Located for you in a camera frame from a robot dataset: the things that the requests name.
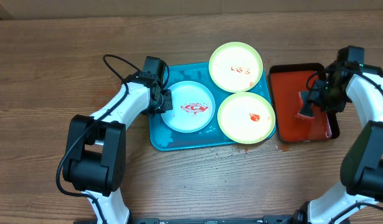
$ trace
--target wooden table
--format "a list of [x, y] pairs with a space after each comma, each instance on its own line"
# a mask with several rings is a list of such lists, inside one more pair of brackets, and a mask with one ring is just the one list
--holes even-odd
[[[119, 90], [103, 54], [139, 67], [147, 55], [176, 65], [208, 61], [230, 41], [255, 47], [266, 71], [328, 65], [347, 45], [366, 48], [366, 63], [383, 68], [383, 11], [0, 21], [0, 223], [94, 217], [87, 200], [62, 195], [54, 177], [70, 119], [96, 111]], [[339, 138], [292, 144], [288, 152], [276, 135], [252, 146], [160, 152], [149, 141], [147, 117], [139, 116], [126, 140], [123, 199], [136, 218], [291, 214], [339, 180], [361, 125], [352, 105], [338, 122]], [[383, 223], [383, 212], [367, 208], [352, 222]]]

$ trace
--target plate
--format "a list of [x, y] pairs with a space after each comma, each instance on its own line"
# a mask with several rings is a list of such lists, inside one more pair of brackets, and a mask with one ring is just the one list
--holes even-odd
[[254, 93], [235, 93], [227, 97], [217, 113], [219, 127], [231, 140], [253, 144], [266, 139], [275, 126], [271, 104]]
[[173, 110], [161, 114], [171, 129], [182, 133], [201, 130], [214, 117], [215, 99], [204, 85], [183, 81], [169, 87]]
[[210, 77], [217, 86], [231, 93], [253, 88], [262, 72], [263, 63], [258, 52], [241, 42], [221, 45], [209, 60]]

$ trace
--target plate rim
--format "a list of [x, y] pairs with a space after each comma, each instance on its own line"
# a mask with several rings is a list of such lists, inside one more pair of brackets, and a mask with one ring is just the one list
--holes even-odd
[[[267, 134], [263, 136], [262, 139], [254, 139], [254, 140], [250, 140], [250, 141], [241, 141], [239, 139], [235, 139], [233, 138], [232, 136], [230, 136], [222, 127], [222, 120], [219, 119], [220, 118], [220, 115], [222, 114], [222, 110], [223, 108], [225, 107], [225, 105], [230, 101], [230, 100], [233, 100], [233, 98], [238, 98], [238, 97], [243, 97], [243, 96], [252, 96], [254, 98], [258, 98], [260, 100], [263, 100], [264, 103], [266, 103], [269, 107], [268, 108], [271, 108], [271, 111], [273, 112], [272, 115], [273, 115], [273, 119], [272, 119], [272, 126], [270, 127], [270, 129], [268, 130]], [[228, 96], [226, 99], [224, 99], [224, 101], [220, 104], [219, 106], [219, 109], [217, 111], [217, 122], [219, 124], [219, 128], [220, 130], [222, 130], [222, 132], [231, 140], [237, 142], [237, 143], [241, 143], [241, 144], [255, 144], [255, 143], [258, 143], [258, 142], [261, 142], [263, 140], [265, 140], [267, 137], [269, 137], [269, 135], [272, 133], [272, 131], [274, 130], [274, 127], [275, 127], [275, 119], [276, 119], [276, 114], [274, 112], [274, 109], [273, 109], [273, 106], [270, 104], [270, 102], [268, 100], [266, 100], [264, 97], [256, 94], [256, 93], [251, 93], [251, 92], [240, 92], [240, 93], [234, 93], [230, 96]]]
[[[257, 56], [257, 59], [258, 59], [258, 69], [260, 70], [260, 72], [258, 71], [258, 78], [255, 80], [255, 82], [253, 83], [252, 86], [249, 86], [247, 87], [246, 89], [243, 89], [243, 90], [239, 90], [239, 91], [232, 91], [232, 90], [228, 90], [226, 88], [224, 88], [222, 85], [220, 85], [216, 80], [215, 78], [212, 76], [212, 61], [218, 56], [219, 52], [223, 51], [224, 49], [226, 48], [229, 48], [229, 47], [234, 47], [234, 46], [239, 46], [239, 47], [242, 47], [242, 48], [245, 48], [246, 50], [248, 50], [250, 53], [252, 53], [252, 55], [254, 56]], [[221, 88], [222, 90], [224, 91], [227, 91], [227, 92], [230, 92], [230, 93], [240, 93], [240, 92], [244, 92], [244, 91], [248, 91], [250, 89], [252, 89], [253, 87], [255, 87], [255, 85], [259, 82], [259, 80], [261, 79], [262, 77], [262, 73], [263, 73], [263, 61], [262, 61], [262, 58], [260, 56], [260, 54], [257, 52], [256, 49], [254, 49], [251, 45], [249, 44], [246, 44], [246, 43], [243, 43], [243, 42], [228, 42], [228, 43], [225, 43], [225, 44], [222, 44], [221, 46], [219, 46], [218, 48], [216, 48], [216, 50], [212, 53], [212, 55], [210, 56], [210, 59], [209, 59], [209, 64], [208, 64], [208, 70], [209, 70], [209, 75], [210, 75], [210, 78], [213, 80], [213, 82], [219, 87]]]
[[162, 113], [162, 114], [161, 114], [161, 119], [164, 121], [164, 123], [166, 124], [166, 126], [167, 126], [168, 128], [170, 128], [170, 129], [172, 129], [173, 131], [177, 131], [177, 132], [180, 132], [180, 133], [194, 133], [194, 132], [196, 132], [196, 131], [200, 131], [201, 129], [203, 129], [204, 127], [206, 127], [206, 126], [213, 120], [213, 118], [214, 118], [214, 116], [215, 116], [216, 102], [215, 102], [215, 98], [214, 98], [212, 92], [208, 89], [208, 87], [206, 87], [205, 85], [203, 85], [203, 84], [201, 84], [201, 83], [199, 83], [199, 82], [196, 82], [196, 81], [184, 80], [184, 81], [176, 82], [176, 83], [173, 83], [171, 86], [169, 86], [168, 89], [170, 89], [170, 88], [171, 88], [172, 86], [174, 86], [174, 85], [178, 85], [178, 83], [183, 83], [183, 82], [194, 83], [194, 85], [195, 85], [195, 83], [196, 83], [197, 85], [201, 86], [202, 89], [207, 90], [207, 91], [205, 91], [205, 92], [206, 92], [206, 93], [209, 93], [209, 94], [208, 94], [208, 95], [209, 95], [209, 98], [212, 99], [212, 114], [211, 114], [211, 116], [210, 116], [210, 118], [209, 118], [209, 121], [208, 121], [205, 125], [203, 125], [201, 128], [196, 129], [196, 130], [194, 130], [194, 131], [180, 131], [180, 130], [178, 130], [178, 129], [174, 129], [172, 126], [170, 126], [170, 125], [167, 124], [167, 122], [166, 122], [165, 119], [163, 118], [163, 115], [164, 115], [165, 113]]

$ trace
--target teal tray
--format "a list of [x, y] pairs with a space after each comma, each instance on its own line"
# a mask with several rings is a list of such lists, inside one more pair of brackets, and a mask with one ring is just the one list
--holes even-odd
[[[199, 147], [212, 147], [224, 144], [234, 144], [219, 128], [217, 122], [217, 110], [220, 104], [231, 94], [219, 88], [210, 78], [208, 71], [209, 62], [193, 63], [188, 65], [170, 66], [170, 77], [167, 86], [181, 81], [195, 81], [206, 86], [213, 94], [216, 109], [214, 118], [203, 129], [194, 133], [180, 133], [169, 128], [162, 120], [160, 114], [149, 118], [149, 138], [151, 144], [160, 151], [172, 151], [180, 149], [194, 149]], [[249, 92], [256, 93], [272, 103], [268, 92], [265, 72], [263, 72], [258, 84]], [[268, 138], [272, 137], [276, 127]]]

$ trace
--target yellow-rimmed plate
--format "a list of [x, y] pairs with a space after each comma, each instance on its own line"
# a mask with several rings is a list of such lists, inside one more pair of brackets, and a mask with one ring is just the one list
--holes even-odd
[[221, 45], [209, 60], [210, 77], [217, 86], [231, 93], [253, 88], [262, 72], [263, 63], [258, 52], [241, 42]]
[[219, 127], [231, 140], [253, 144], [266, 139], [275, 126], [271, 104], [254, 93], [235, 93], [227, 97], [217, 113]]

